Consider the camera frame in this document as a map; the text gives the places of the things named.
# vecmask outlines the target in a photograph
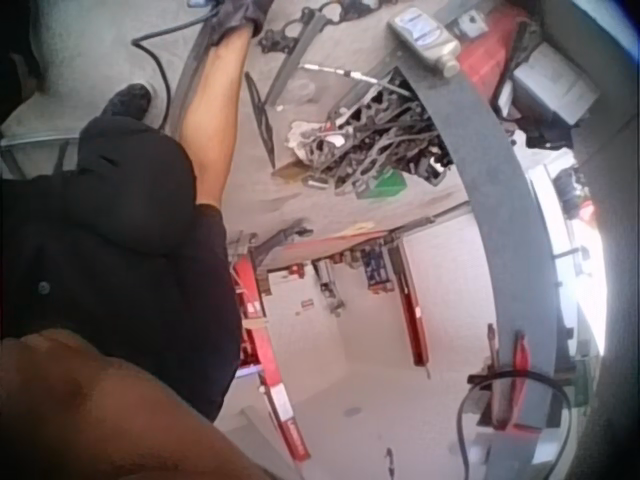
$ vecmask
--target pile of tools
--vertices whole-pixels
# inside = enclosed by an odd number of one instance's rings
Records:
[[[398,70],[353,107],[324,125],[294,128],[289,146],[312,169],[314,186],[333,183],[337,195],[362,191],[391,169],[433,186],[453,161],[429,113]]]

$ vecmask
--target hand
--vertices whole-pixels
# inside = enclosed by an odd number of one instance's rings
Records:
[[[232,30],[252,23],[253,36],[260,35],[274,0],[226,0],[212,22],[211,44],[218,45]]]

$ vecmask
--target cord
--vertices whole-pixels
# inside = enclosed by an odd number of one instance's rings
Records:
[[[546,375],[542,375],[536,372],[518,371],[518,370],[505,370],[503,372],[498,372],[493,375],[489,375],[482,382],[476,383],[474,386],[472,386],[469,392],[465,395],[464,399],[462,400],[462,403],[460,403],[460,407],[458,407],[458,414],[456,416],[456,433],[458,435],[458,446],[460,447],[460,454],[462,455],[462,464],[464,465],[465,480],[469,480],[470,465],[469,465],[469,454],[467,452],[467,447],[464,441],[464,429],[462,427],[462,414],[463,414],[464,406],[469,400],[469,398],[471,397],[471,395],[477,390],[480,390],[481,388],[486,387],[487,385],[491,385],[492,383],[498,380],[509,379],[509,378],[511,379],[524,378],[526,380],[532,380],[534,382],[541,383],[542,385],[546,385],[551,390],[553,390],[554,393],[557,393],[558,395],[560,395],[560,397],[562,397],[562,401],[564,402],[564,405],[567,407],[567,411],[569,412],[569,424],[567,426],[567,433],[564,436],[564,440],[560,445],[560,449],[558,450],[558,454],[556,455],[556,458],[553,461],[551,468],[549,469],[547,474],[543,477],[543,480],[549,480],[549,478],[551,478],[551,475],[553,474],[555,469],[558,467],[558,464],[562,459],[562,455],[564,454],[564,451],[567,448],[567,443],[569,442],[569,435],[571,434],[571,427],[573,422],[571,418],[571,408],[572,408],[571,399],[569,399],[569,395],[567,395],[567,392],[564,391],[564,388],[562,388],[562,386],[552,378],[549,378]]]
[[[203,15],[196,19],[182,23],[180,25],[176,25],[175,27],[169,27],[163,30],[158,30],[157,32],[147,33],[146,35],[142,35],[141,37],[137,37],[131,40],[132,46],[134,46],[138,50],[143,51],[144,53],[149,55],[149,57],[151,57],[151,60],[153,60],[153,62],[156,64],[156,67],[158,67],[158,71],[160,72],[160,77],[162,78],[162,83],[164,84],[165,95],[166,95],[166,105],[164,108],[164,115],[162,117],[162,121],[158,126],[158,130],[164,130],[165,126],[167,125],[167,120],[169,119],[169,110],[171,109],[171,97],[172,97],[171,84],[169,83],[169,77],[167,76],[167,72],[164,68],[164,65],[162,64],[162,60],[160,60],[158,55],[156,55],[152,50],[142,45],[142,42],[146,42],[147,40],[152,40],[154,38],[164,37],[166,35],[171,35],[171,34],[180,32],[182,30],[186,30],[187,28],[195,27],[196,25],[200,25],[201,23],[205,23],[208,20],[211,20],[218,16],[218,13],[220,12],[220,6],[221,6],[220,4],[221,2],[218,2],[218,4],[216,4],[213,7],[213,9],[206,15]]]

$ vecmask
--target gray floor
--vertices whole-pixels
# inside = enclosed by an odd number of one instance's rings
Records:
[[[401,0],[398,5],[385,7],[365,19],[327,28],[311,46],[305,60],[367,71],[396,45],[385,24],[408,3],[419,4],[425,11],[434,13],[445,5],[450,8],[452,3],[467,1]],[[132,81],[149,82],[159,92],[147,120],[157,124],[164,106],[159,75],[151,60],[129,42],[136,35],[203,13],[187,9],[185,3],[182,0],[40,0],[47,91],[13,115],[4,127],[6,134],[77,133],[117,89]],[[276,0],[267,26],[279,28],[285,21],[299,16],[304,4],[322,3],[322,0]],[[196,34],[197,29],[192,29],[149,43],[162,58],[174,86]],[[252,47],[248,70],[263,94],[282,58],[281,54],[263,55],[257,46]],[[312,76],[307,72],[296,75],[292,85],[308,80],[315,94],[302,99],[293,88],[283,96],[284,108],[270,112],[278,166],[293,158],[293,153],[284,146],[291,122],[322,121],[329,108],[353,85],[350,80],[331,75]],[[70,150],[67,168],[73,168],[73,150]],[[18,149],[16,154],[31,176],[50,173],[55,161],[52,147]],[[408,180],[408,190],[399,197],[358,201],[354,197],[336,197],[332,192],[313,191],[274,179],[258,137],[248,95],[243,91],[238,148],[223,205],[230,237],[244,231],[257,232],[266,238],[296,218],[309,219],[316,232],[314,240],[340,235],[354,226],[360,226],[360,230],[386,230],[436,214],[466,199],[455,171],[437,189],[417,178]]]

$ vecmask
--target screwdriver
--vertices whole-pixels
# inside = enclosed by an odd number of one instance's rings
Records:
[[[312,65],[310,63],[303,63],[300,65],[300,68],[303,70],[310,70],[312,72],[328,72],[334,73],[336,75],[341,75],[343,77],[352,78],[359,82],[371,83],[372,85],[378,85],[380,87],[387,88],[393,92],[399,93],[404,97],[413,98],[413,95],[403,88],[396,87],[395,85],[391,85],[390,83],[384,82],[382,80],[378,80],[373,77],[369,77],[360,72],[354,72],[352,70],[343,70],[341,68],[331,68],[331,67],[321,67],[320,65]]]

